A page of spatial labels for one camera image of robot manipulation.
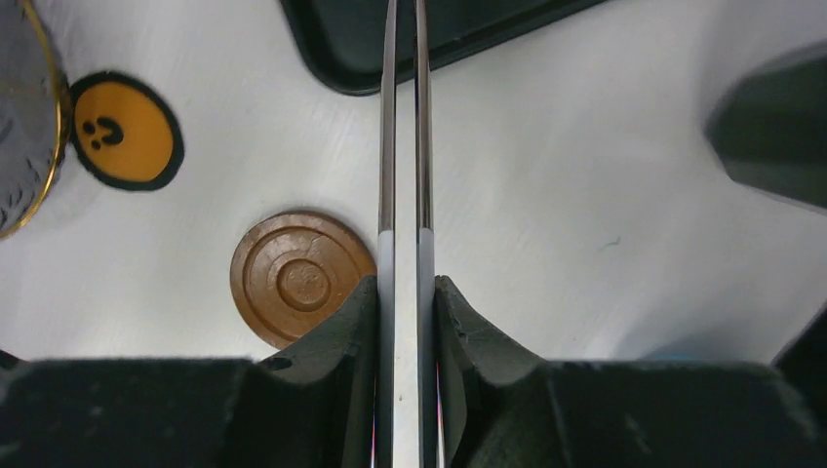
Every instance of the orange disc with black border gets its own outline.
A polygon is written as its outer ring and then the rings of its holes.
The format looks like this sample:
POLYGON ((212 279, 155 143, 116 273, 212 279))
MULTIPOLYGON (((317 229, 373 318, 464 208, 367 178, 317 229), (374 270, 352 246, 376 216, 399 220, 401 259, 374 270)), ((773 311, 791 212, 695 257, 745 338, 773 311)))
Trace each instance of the orange disc with black border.
POLYGON ((86 76, 71 87, 72 143, 81 164, 106 185, 158 190, 183 162, 175 114, 157 93, 115 71, 86 76))

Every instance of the wooden coaster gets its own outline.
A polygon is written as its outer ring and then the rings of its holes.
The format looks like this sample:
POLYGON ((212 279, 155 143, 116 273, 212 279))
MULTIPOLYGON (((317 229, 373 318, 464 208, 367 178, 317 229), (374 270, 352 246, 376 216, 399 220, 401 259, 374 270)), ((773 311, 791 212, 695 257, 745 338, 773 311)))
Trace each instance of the wooden coaster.
POLYGON ((230 288, 247 325, 281 349, 330 317, 374 274, 371 252, 343 224, 322 214, 284 213, 241 240, 230 288))

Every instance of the black tray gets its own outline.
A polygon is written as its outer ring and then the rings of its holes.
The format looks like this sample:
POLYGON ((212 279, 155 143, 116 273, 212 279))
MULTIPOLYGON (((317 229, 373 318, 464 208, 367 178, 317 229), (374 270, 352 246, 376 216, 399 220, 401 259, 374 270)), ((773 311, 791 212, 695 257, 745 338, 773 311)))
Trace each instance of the black tray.
MULTIPOLYGON (((430 0, 431 68, 439 68, 607 0, 430 0)), ((379 90, 387 0, 281 0, 298 50, 325 85, 379 90)), ((414 77, 414 6, 401 0, 400 81, 414 77)))

